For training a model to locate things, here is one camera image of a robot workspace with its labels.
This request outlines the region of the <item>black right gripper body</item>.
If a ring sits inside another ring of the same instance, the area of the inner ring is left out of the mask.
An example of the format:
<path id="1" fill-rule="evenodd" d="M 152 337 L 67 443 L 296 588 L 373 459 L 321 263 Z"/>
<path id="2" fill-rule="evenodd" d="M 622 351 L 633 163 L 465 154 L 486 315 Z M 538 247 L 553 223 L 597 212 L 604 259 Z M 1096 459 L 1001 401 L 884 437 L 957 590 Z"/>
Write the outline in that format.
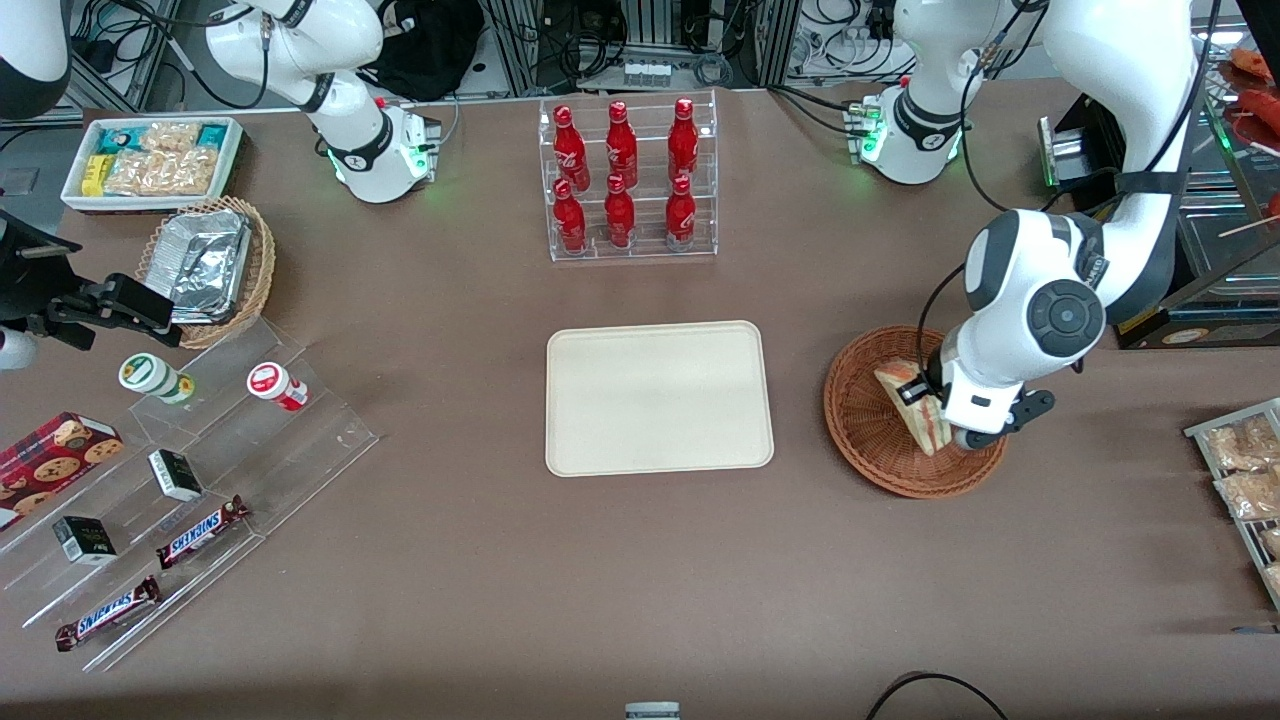
<path id="1" fill-rule="evenodd" d="M 44 315 L 51 301 L 79 291 L 82 281 L 68 258 L 82 246 L 5 210 L 1 225 L 1 323 L 8 329 L 26 329 L 29 316 Z"/>

